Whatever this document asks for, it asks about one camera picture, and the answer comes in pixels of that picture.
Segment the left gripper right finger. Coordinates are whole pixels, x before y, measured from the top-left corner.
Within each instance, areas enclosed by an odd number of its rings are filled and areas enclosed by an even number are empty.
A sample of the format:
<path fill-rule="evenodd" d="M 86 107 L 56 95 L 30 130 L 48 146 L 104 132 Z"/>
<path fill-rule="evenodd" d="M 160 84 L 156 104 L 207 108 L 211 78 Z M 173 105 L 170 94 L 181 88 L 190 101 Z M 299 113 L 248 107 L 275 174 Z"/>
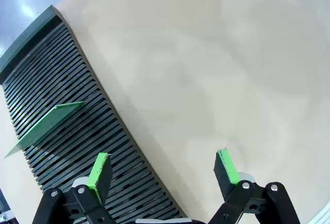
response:
<path fill-rule="evenodd" d="M 213 171 L 224 203 L 208 224 L 238 224 L 243 214 L 255 215 L 259 224 L 301 224 L 284 185 L 243 179 L 227 149 L 216 152 Z"/>

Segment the black slotted PCB rack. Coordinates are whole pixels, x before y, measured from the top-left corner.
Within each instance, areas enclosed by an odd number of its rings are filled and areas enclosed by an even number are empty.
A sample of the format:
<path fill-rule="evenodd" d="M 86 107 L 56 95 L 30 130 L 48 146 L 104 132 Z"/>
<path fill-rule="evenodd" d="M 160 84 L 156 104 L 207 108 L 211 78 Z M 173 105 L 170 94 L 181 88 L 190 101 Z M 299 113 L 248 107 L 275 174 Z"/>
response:
<path fill-rule="evenodd" d="M 117 224 L 138 218 L 182 218 L 99 83 L 70 26 L 53 6 L 41 13 L 0 58 L 0 85 L 18 138 L 51 108 L 82 107 L 24 156 L 42 191 L 68 190 L 89 175 L 97 155 L 111 155 L 105 202 Z"/>

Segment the green perforated PCB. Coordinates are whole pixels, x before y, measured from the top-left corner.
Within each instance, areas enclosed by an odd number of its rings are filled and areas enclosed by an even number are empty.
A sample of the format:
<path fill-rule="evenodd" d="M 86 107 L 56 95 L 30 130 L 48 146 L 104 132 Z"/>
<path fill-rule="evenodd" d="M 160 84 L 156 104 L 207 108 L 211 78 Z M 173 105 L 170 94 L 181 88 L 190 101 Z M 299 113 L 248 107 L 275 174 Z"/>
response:
<path fill-rule="evenodd" d="M 55 105 L 19 139 L 18 143 L 4 156 L 4 158 L 7 158 L 20 150 L 24 150 L 27 147 L 36 145 L 67 118 L 79 110 L 83 106 L 83 103 L 83 101 L 77 101 Z"/>

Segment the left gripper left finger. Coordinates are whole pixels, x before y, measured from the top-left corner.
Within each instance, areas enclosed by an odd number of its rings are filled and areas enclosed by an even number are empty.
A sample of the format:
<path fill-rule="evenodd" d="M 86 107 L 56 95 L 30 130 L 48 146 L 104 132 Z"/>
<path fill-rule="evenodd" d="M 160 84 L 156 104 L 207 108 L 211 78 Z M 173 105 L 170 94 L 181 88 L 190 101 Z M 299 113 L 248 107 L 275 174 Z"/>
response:
<path fill-rule="evenodd" d="M 78 178 L 66 192 L 53 187 L 44 191 L 32 224 L 116 224 L 105 208 L 112 180 L 110 154 L 98 154 L 88 177 Z"/>

